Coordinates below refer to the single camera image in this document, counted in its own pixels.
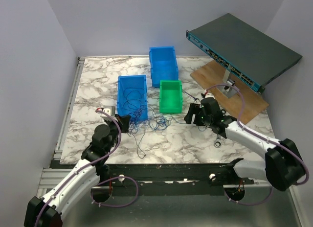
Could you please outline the green bin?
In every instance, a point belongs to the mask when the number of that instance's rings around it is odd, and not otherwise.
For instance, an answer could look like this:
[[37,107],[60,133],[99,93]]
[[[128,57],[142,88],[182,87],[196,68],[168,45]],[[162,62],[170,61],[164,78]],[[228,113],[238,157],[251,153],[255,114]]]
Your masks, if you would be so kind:
[[181,81],[160,81],[159,111],[162,114],[180,114],[182,112]]

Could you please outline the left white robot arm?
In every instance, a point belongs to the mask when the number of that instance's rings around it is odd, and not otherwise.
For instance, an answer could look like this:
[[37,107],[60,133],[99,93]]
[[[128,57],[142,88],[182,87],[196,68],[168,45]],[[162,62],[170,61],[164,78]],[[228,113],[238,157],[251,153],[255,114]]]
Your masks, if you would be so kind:
[[128,132],[129,116],[115,115],[97,126],[91,142],[74,168],[48,193],[33,197],[26,209],[24,226],[61,227],[67,212],[95,185],[109,178],[105,162]]

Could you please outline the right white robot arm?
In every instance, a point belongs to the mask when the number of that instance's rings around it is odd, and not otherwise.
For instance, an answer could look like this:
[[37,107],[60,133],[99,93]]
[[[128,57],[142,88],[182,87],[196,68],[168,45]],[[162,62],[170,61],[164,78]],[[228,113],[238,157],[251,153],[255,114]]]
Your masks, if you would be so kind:
[[238,119],[223,114],[213,97],[191,103],[184,121],[210,128],[215,134],[245,146],[262,158],[261,161],[237,159],[232,162],[231,168],[225,171],[225,179],[231,184],[251,178],[268,181],[275,189],[285,191],[308,175],[292,140],[278,140],[250,129]]

